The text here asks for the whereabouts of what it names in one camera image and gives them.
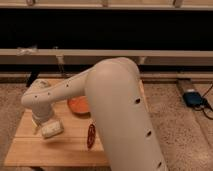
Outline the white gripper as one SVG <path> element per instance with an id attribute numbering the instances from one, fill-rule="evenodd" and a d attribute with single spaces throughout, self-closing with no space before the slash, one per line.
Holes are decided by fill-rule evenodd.
<path id="1" fill-rule="evenodd" d="M 49 121 L 54 116 L 53 112 L 47 114 L 38 115 L 36 113 L 32 114 L 32 122 L 35 125 L 34 134 L 37 134 L 42 125 Z"/>

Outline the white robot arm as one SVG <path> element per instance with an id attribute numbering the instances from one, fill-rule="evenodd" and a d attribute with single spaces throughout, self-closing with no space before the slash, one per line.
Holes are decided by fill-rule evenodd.
<path id="1" fill-rule="evenodd" d="M 21 103 L 36 123 L 48 121 L 52 104 L 84 95 L 112 171 L 168 171 L 129 58 L 105 59 L 53 86 L 32 84 Z"/>

